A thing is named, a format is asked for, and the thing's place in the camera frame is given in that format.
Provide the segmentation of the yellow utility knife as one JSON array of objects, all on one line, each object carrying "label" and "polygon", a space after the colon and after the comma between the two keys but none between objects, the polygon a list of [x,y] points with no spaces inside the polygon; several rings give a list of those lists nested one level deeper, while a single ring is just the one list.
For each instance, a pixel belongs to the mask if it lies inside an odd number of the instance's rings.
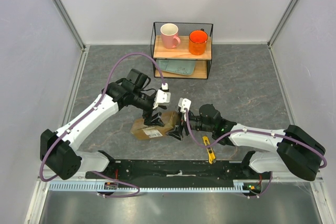
[{"label": "yellow utility knife", "polygon": [[208,154],[208,162],[210,164],[214,164],[216,162],[216,156],[214,154],[213,149],[209,146],[210,145],[210,141],[209,138],[207,136],[203,136],[203,143],[206,146],[206,150],[207,150],[207,154]]}]

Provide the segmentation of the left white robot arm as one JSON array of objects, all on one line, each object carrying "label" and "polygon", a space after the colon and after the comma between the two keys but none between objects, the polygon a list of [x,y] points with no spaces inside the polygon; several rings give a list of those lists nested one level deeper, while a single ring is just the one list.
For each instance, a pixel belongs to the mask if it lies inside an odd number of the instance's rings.
[{"label": "left white robot arm", "polygon": [[108,82],[101,94],[72,121],[54,132],[50,129],[43,131],[40,136],[42,165],[48,166],[63,180],[82,171],[97,171],[103,178],[111,178],[115,165],[105,152],[80,152],[78,148],[106,119],[129,105],[143,111],[146,125],[164,126],[161,113],[153,112],[157,108],[166,108],[171,95],[169,86],[164,82],[152,95],[148,95],[145,87],[150,82],[150,77],[131,69],[127,77]]}]

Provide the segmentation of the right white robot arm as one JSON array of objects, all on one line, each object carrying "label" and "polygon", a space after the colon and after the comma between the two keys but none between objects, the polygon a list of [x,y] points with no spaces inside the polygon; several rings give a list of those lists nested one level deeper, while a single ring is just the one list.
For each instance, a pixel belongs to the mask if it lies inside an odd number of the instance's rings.
[{"label": "right white robot arm", "polygon": [[300,179],[314,181],[318,171],[327,165],[326,149],[296,125],[258,129],[224,119],[212,104],[201,106],[198,115],[182,105],[176,125],[167,135],[182,140],[191,131],[210,132],[220,145],[252,147],[240,166],[241,174],[248,179],[268,172],[291,172]]}]

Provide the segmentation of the brown cardboard express box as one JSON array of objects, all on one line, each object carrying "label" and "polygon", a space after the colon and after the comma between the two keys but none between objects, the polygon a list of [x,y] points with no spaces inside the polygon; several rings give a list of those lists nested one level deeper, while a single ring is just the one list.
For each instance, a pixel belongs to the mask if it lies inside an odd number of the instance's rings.
[{"label": "brown cardboard express box", "polygon": [[164,126],[147,126],[144,119],[136,119],[131,127],[131,133],[138,140],[150,140],[152,138],[167,136],[168,132],[174,130],[176,122],[179,120],[178,113],[175,111],[164,112],[161,121]]}]

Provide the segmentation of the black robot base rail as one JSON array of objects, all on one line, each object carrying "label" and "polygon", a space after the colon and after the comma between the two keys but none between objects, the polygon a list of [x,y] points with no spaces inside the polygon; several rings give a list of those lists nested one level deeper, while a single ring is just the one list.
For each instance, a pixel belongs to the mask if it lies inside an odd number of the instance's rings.
[{"label": "black robot base rail", "polygon": [[230,161],[120,159],[111,161],[102,174],[141,188],[233,187],[234,180],[270,178],[270,172],[258,175],[244,168]]}]

